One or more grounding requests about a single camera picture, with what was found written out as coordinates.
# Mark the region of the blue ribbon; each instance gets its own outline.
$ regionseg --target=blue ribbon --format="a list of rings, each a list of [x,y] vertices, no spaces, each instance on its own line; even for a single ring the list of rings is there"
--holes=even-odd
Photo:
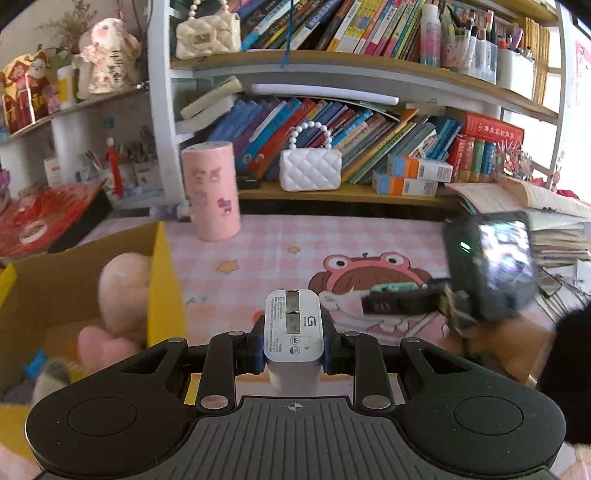
[[[294,21],[294,0],[290,0],[290,23],[287,25],[287,48],[285,54],[281,59],[281,68],[285,68],[285,64],[290,56],[291,51],[291,34],[293,33],[293,21]]]

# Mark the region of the white quilted handbag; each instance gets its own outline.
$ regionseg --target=white quilted handbag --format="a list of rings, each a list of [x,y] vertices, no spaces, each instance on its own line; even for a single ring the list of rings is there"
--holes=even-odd
[[[320,128],[324,148],[296,148],[297,137],[307,128]],[[341,153],[333,150],[332,135],[320,122],[303,122],[290,135],[289,150],[281,152],[280,182],[286,192],[334,190],[340,186]]]
[[[177,57],[180,60],[241,50],[240,17],[230,13],[227,0],[220,0],[222,11],[195,18],[202,0],[193,0],[189,19],[177,26]]]

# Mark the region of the plush toy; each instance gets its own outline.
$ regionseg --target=plush toy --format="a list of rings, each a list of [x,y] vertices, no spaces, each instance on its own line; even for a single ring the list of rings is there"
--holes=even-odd
[[[147,341],[151,258],[119,255],[100,274],[99,307],[106,329],[88,326],[78,335],[78,357],[91,373],[138,353]]]

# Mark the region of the ceramic figurine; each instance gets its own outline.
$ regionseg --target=ceramic figurine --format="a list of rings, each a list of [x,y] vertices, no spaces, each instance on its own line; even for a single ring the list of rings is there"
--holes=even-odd
[[[141,44],[125,29],[122,20],[107,18],[92,29],[92,45],[82,50],[82,58],[94,64],[90,93],[127,90],[139,82],[135,63]]]

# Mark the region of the phone screen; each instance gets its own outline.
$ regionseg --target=phone screen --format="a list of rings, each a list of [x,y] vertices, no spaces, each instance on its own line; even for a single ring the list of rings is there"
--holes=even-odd
[[[487,286],[512,294],[518,291],[520,284],[531,282],[534,269],[525,224],[500,222],[479,225],[478,228]]]

